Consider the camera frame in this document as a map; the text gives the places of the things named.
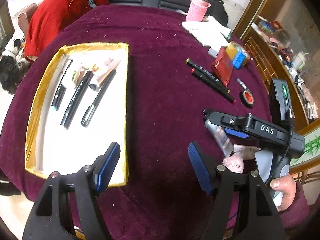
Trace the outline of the operator right hand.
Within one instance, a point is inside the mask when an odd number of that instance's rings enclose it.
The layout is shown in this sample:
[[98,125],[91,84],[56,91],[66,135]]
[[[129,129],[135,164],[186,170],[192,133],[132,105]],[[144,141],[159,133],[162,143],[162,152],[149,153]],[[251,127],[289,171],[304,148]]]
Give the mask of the operator right hand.
[[281,212],[288,209],[296,195],[297,185],[294,179],[290,175],[274,178],[270,182],[270,187],[274,191],[283,193],[281,204],[276,206],[277,210]]

